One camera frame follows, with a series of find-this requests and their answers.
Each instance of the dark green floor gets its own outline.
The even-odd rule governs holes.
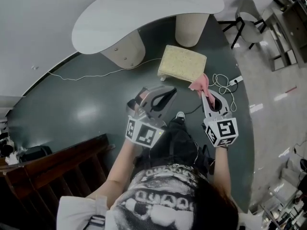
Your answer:
[[[167,44],[177,45],[173,18],[144,26],[140,34],[146,47],[144,61],[161,58]],[[224,74],[230,80],[241,75],[230,46],[213,16],[209,17],[200,41],[191,50],[207,56],[205,73],[209,79],[212,79],[214,73]],[[188,82],[177,79],[160,82],[157,77],[159,63],[156,60],[133,70],[80,81],[48,76],[10,112],[8,122],[13,140],[18,147],[48,145],[56,152],[106,133],[110,144],[116,145],[107,157],[107,165],[110,167],[124,140],[128,120],[126,103],[143,86],[165,84],[177,88],[177,97],[166,121],[173,118],[177,111],[189,112],[201,103],[197,93],[188,89]],[[55,73],[64,78],[76,79],[84,75],[103,75],[117,69],[113,62],[98,53],[80,55]],[[230,104],[231,95],[225,96]],[[228,152],[232,195],[238,205],[247,211],[254,171],[254,139],[243,82],[240,82],[234,96],[237,111],[233,116],[237,118],[239,137]],[[201,128],[203,119],[201,108],[188,115],[188,131],[200,146],[208,144],[214,156],[214,148]]]

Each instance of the curved white tabletop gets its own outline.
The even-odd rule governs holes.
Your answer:
[[[223,0],[96,0],[78,18],[72,44],[83,54],[101,52],[155,20],[184,13],[219,13]]]

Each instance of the pink cloth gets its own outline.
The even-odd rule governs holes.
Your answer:
[[[208,90],[209,88],[209,79],[206,74],[201,74],[191,85],[190,89],[197,90],[198,96],[201,98],[201,92],[203,91],[205,96],[209,98],[209,101],[214,108],[215,105],[215,97]]]

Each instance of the dark hair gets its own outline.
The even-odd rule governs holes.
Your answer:
[[[194,197],[192,230],[237,229],[238,209],[224,191],[200,178]]]

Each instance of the white table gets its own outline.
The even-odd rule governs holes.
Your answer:
[[[131,68],[145,55],[138,28],[179,15],[176,40],[194,46],[209,14],[223,9],[223,0],[96,0],[75,23],[72,44],[83,54],[102,52],[119,66]]]

